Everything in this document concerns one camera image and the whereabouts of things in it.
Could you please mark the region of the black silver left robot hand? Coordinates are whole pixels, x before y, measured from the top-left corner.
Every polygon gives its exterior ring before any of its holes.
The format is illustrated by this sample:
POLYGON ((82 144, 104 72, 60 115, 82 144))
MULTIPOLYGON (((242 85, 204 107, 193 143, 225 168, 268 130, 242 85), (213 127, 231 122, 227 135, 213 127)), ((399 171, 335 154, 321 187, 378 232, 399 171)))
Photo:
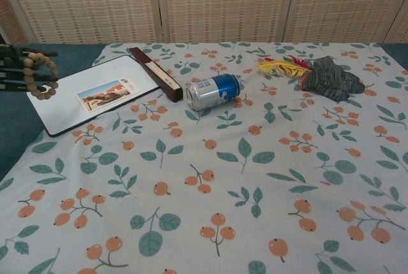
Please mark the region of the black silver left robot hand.
POLYGON ((57 66, 52 60, 57 52, 1 45, 1 91, 29 92, 34 97, 49 98, 58 88, 57 66))

